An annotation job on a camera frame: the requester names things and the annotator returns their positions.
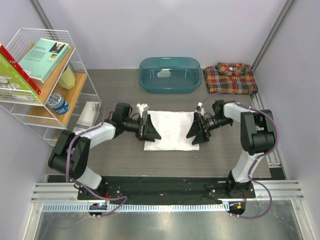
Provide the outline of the white long sleeve shirt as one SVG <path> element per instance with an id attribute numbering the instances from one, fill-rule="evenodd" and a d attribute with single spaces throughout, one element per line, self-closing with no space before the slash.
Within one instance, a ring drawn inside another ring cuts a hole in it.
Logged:
<path id="1" fill-rule="evenodd" d="M 193 120 L 193 112 L 149 111 L 156 131 L 161 136 L 154 142 L 145 141 L 144 151 L 198 151 L 199 144 L 192 144 L 193 137 L 186 138 Z"/>

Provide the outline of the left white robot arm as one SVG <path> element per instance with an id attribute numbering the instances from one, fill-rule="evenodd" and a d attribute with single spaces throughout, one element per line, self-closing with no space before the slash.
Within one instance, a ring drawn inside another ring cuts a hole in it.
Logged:
<path id="1" fill-rule="evenodd" d="M 129 103 L 118 102 L 111 115 L 101 123 L 83 131 L 63 130 L 48 160 L 48 167 L 65 174 L 66 181 L 71 179 L 89 188 L 89 194 L 100 200 L 107 192 L 103 177 L 88 167 L 90 149 L 117 138 L 123 132 L 131 132 L 140 141 L 155 142 L 161 135 L 154 127 L 149 106 L 136 105 L 138 117 L 131 117 L 133 107 Z"/>

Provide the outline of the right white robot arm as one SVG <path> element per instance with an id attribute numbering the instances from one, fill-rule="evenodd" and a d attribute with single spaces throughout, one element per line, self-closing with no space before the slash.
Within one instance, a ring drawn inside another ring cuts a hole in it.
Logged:
<path id="1" fill-rule="evenodd" d="M 238 122 L 242 152 L 225 182 L 208 185 L 210 197 L 213 199 L 253 198 L 255 194 L 252 175 L 260 160 L 271 153 L 278 144 L 278 133 L 272 112 L 224 100 L 215 101 L 212 109 L 214 114 L 206 117 L 207 112 L 203 104 L 198 104 L 186 138 L 192 138 L 193 145 L 206 143 L 210 140 L 212 130 Z"/>

